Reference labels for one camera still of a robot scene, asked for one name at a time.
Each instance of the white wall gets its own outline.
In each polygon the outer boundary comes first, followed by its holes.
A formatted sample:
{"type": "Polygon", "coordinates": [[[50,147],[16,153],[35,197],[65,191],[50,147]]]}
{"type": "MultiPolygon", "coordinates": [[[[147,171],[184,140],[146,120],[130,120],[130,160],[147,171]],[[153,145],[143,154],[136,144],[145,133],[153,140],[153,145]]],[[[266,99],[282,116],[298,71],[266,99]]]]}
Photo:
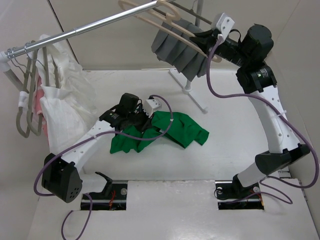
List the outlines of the white wall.
{"type": "MultiPolygon", "coordinates": [[[[23,46],[60,28],[46,0],[0,0],[0,51],[23,46]]],[[[19,58],[25,62],[25,56],[19,58]]],[[[15,67],[14,71],[22,76],[15,67]]],[[[16,129],[18,90],[0,72],[0,239],[27,238],[38,197],[33,181],[49,152],[44,136],[25,139],[16,129]]]]}
{"type": "MultiPolygon", "coordinates": [[[[137,4],[150,2],[150,0],[131,1],[137,4]]],[[[191,8],[193,1],[177,0],[176,2],[191,8]]],[[[65,31],[122,11],[117,0],[50,0],[50,2],[65,31]]],[[[270,28],[273,38],[277,39],[298,2],[299,0],[204,0],[202,15],[212,21],[217,14],[226,12],[235,20],[235,28],[239,29],[243,35],[254,23],[259,23],[270,28]]],[[[184,19],[194,23],[193,16],[182,10],[180,13],[184,19]]],[[[209,29],[206,23],[200,26],[204,30],[209,29]]],[[[169,67],[169,64],[158,61],[151,51],[151,44],[157,32],[157,28],[135,17],[129,17],[72,37],[70,44],[79,63],[85,69],[128,70],[169,67]]],[[[218,68],[230,66],[233,65],[226,61],[215,64],[218,68]]]]}
{"type": "MultiPolygon", "coordinates": [[[[301,0],[280,34],[268,63],[278,80],[280,98],[289,120],[311,139],[320,155],[320,1],[301,0]]],[[[309,184],[315,172],[310,156],[291,168],[294,177],[309,184]]],[[[313,220],[320,233],[320,182],[305,190],[313,220]]]]}

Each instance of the gray cloth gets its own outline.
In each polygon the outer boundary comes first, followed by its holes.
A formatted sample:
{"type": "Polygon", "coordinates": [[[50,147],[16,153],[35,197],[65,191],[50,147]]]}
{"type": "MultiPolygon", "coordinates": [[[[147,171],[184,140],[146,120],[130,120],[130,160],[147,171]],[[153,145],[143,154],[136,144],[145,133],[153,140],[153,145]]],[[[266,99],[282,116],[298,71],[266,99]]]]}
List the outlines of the gray cloth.
{"type": "MultiPolygon", "coordinates": [[[[174,23],[192,33],[202,32],[199,27],[185,19],[180,19],[174,23]]],[[[163,22],[162,26],[190,41],[189,36],[167,23],[163,22]]],[[[158,60],[173,65],[189,81],[192,81],[196,76],[200,77],[206,73],[206,57],[162,30],[158,31],[151,50],[156,54],[158,60]]]]}

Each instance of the white garment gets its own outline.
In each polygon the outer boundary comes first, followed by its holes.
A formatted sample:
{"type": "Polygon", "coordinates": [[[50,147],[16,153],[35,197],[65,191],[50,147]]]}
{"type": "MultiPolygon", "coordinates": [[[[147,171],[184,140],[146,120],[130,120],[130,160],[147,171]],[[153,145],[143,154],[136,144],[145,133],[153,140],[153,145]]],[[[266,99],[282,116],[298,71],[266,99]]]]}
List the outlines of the white garment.
{"type": "MultiPolygon", "coordinates": [[[[42,35],[40,40],[47,37],[49,36],[42,35]]],[[[40,103],[47,122],[50,152],[58,154],[71,147],[96,123],[96,91],[84,77],[82,67],[60,43],[47,46],[47,58],[49,86],[46,86],[44,67],[36,62],[44,91],[40,103]],[[56,88],[53,62],[58,69],[59,89],[56,88]]],[[[37,59],[44,63],[42,49],[39,50],[37,59]]]]}

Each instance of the green cloth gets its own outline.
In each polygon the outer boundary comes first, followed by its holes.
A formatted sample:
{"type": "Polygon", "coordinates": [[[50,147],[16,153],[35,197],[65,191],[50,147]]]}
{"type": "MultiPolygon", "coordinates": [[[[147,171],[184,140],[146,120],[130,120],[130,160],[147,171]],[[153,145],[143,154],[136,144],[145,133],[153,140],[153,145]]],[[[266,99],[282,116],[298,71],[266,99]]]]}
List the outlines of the green cloth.
{"type": "MultiPolygon", "coordinates": [[[[173,122],[169,131],[164,135],[183,148],[187,148],[192,141],[203,145],[209,136],[209,132],[200,127],[191,117],[181,112],[173,113],[173,122]]],[[[152,119],[152,128],[147,129],[144,133],[139,132],[134,126],[129,126],[123,133],[138,138],[149,139],[161,134],[160,130],[165,131],[170,123],[170,112],[156,111],[152,119]]],[[[134,149],[140,153],[145,147],[153,141],[140,141],[126,136],[116,135],[111,142],[110,153],[114,154],[120,151],[128,153],[134,149]]]]}

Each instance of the bolt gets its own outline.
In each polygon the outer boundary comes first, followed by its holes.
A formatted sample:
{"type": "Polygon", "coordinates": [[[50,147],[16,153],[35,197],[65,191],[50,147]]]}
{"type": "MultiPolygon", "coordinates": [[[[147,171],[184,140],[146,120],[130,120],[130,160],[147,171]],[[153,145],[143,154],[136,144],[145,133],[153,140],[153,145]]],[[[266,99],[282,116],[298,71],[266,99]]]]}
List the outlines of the bolt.
{"type": "Polygon", "coordinates": [[[128,192],[128,191],[127,191],[126,188],[122,188],[121,191],[120,191],[121,195],[126,195],[127,192],[128,192]]]}
{"type": "Polygon", "coordinates": [[[223,191],[222,191],[222,190],[223,190],[222,187],[218,186],[218,187],[216,188],[216,193],[219,194],[219,195],[221,195],[221,194],[223,194],[223,191]]]}
{"type": "Polygon", "coordinates": [[[255,193],[258,193],[258,192],[260,192],[260,188],[257,187],[257,186],[255,186],[255,187],[253,188],[253,191],[254,191],[255,193]]]}

